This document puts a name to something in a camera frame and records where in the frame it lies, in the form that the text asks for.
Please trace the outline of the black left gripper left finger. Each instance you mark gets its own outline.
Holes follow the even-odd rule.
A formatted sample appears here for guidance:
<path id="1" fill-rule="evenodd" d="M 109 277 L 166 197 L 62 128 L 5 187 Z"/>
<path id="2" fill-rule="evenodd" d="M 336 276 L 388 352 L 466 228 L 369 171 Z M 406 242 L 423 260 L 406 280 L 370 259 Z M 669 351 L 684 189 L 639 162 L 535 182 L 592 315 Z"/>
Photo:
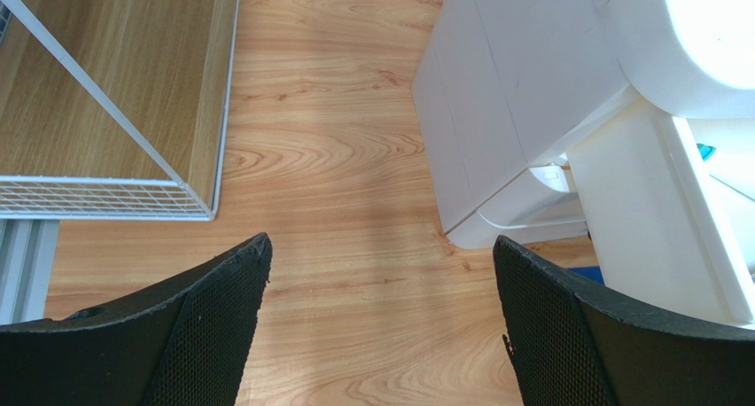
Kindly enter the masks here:
<path id="1" fill-rule="evenodd" d="M 234 404 L 272 255 L 262 232 L 67 318 L 3 326 L 2 404 Z"/>

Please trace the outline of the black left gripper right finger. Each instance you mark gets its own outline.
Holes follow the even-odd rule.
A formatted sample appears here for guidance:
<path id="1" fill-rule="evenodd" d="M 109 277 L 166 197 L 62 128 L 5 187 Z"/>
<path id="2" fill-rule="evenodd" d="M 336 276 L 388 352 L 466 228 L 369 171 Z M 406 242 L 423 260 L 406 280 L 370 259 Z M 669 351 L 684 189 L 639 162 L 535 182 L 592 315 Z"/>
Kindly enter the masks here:
<path id="1" fill-rule="evenodd" d="M 753 404 L 753 331 L 633 299 L 505 236 L 493 259 L 525 404 Z"/>

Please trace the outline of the white top drawer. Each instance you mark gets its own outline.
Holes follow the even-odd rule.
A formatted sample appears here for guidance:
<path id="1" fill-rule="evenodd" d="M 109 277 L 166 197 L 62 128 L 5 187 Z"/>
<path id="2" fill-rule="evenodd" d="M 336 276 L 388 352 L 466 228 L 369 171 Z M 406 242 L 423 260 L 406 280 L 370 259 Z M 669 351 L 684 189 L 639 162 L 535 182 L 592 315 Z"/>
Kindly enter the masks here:
<path id="1" fill-rule="evenodd" d="M 754 200 L 709 175 L 698 143 L 754 160 L 754 122 L 685 119 L 637 99 L 568 158 L 605 284 L 750 329 Z"/>

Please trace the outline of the green cap marker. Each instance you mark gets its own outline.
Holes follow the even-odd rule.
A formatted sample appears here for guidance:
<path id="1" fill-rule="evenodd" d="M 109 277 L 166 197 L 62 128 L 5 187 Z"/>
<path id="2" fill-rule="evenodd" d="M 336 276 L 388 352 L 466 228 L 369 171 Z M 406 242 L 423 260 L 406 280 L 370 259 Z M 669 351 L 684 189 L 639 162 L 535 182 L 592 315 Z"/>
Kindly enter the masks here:
<path id="1" fill-rule="evenodd" d="M 708 144 L 698 143 L 697 149 L 712 178 L 754 200 L 754 160 Z"/>

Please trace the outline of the white three drawer organizer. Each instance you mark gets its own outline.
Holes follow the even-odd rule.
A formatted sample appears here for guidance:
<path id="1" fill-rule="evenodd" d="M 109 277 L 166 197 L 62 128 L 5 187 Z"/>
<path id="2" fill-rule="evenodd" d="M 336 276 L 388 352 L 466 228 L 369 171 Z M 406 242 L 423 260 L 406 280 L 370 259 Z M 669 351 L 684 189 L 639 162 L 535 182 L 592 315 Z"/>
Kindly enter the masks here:
<path id="1" fill-rule="evenodd" d="M 575 237 L 566 152 L 624 107 L 753 117 L 754 0 L 444 0 L 412 91 L 454 246 Z"/>

